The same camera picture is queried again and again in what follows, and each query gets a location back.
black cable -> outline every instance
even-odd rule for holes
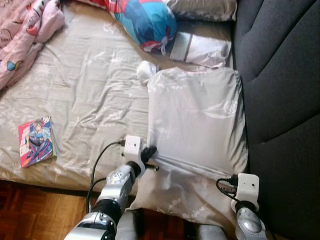
[[[96,159],[96,161],[95,161],[95,163],[94,163],[94,165],[93,165],[93,168],[92,168],[91,184],[90,184],[90,186],[92,186],[92,184],[94,184],[96,166],[97,166],[97,164],[98,164],[98,162],[99,162],[102,154],[104,154],[104,152],[105,152],[110,146],[115,145],[115,144],[119,144],[119,142],[118,142],[118,141],[115,141],[115,142],[110,143],[108,146],[106,146],[106,147],[102,150],[102,152],[100,152],[100,154],[99,154],[98,158]]]
[[[219,182],[221,182],[221,181],[228,182],[228,179],[227,179],[227,178],[219,178],[219,179],[215,182],[216,188],[217,188],[221,193],[223,193],[224,195],[226,195],[227,197],[235,200],[237,203],[240,202],[238,199],[236,199],[236,196],[235,196],[235,195],[231,196],[230,194],[228,194],[226,191],[224,191],[224,190],[219,186]]]
[[[97,167],[97,164],[98,164],[98,162],[99,162],[102,154],[104,154],[104,152],[105,152],[110,146],[112,146],[112,145],[120,144],[120,145],[124,146],[125,143],[126,143],[125,140],[120,140],[120,141],[112,142],[112,143],[110,143],[109,145],[107,145],[107,146],[102,150],[102,152],[100,152],[100,154],[99,154],[99,156],[97,157],[97,159],[96,159],[96,161],[95,161],[95,163],[94,163],[94,165],[93,165],[93,168],[92,168],[90,187],[92,187],[93,184],[94,184],[96,167]],[[87,213],[91,212],[91,202],[92,202],[91,197],[89,197],[89,199],[88,199]]]
[[[91,202],[90,202],[90,201],[91,201],[91,193],[92,193],[95,185],[96,185],[97,183],[100,183],[100,182],[105,181],[105,180],[106,180],[105,177],[104,177],[104,178],[101,178],[101,179],[95,181],[95,182],[90,186],[90,189],[89,189],[88,194],[87,194],[86,199],[85,199],[85,209],[86,209],[86,213],[87,213],[87,214],[91,211],[91,209],[89,209],[89,204],[91,204]]]

mattress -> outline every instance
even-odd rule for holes
[[[144,52],[103,9],[71,2],[63,12],[64,28],[44,45],[32,69],[0,93],[0,179],[87,190],[95,160],[107,144],[126,135],[147,139],[149,101],[136,76],[140,62],[161,69],[206,69]],[[180,25],[208,37],[216,28],[230,37],[226,26]],[[52,119],[57,158],[21,168],[18,126],[46,115]],[[110,147],[95,177],[124,164],[122,152],[120,146]]]

sofa backrest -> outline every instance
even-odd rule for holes
[[[320,239],[319,2],[240,0],[233,36],[261,214],[290,239]]]

pink blanket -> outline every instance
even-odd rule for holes
[[[0,0],[0,90],[31,68],[64,23],[59,0]]]

parquet floor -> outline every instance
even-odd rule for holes
[[[0,240],[63,240],[85,215],[85,200],[0,181]],[[184,239],[182,219],[149,210],[144,215],[140,240]]]

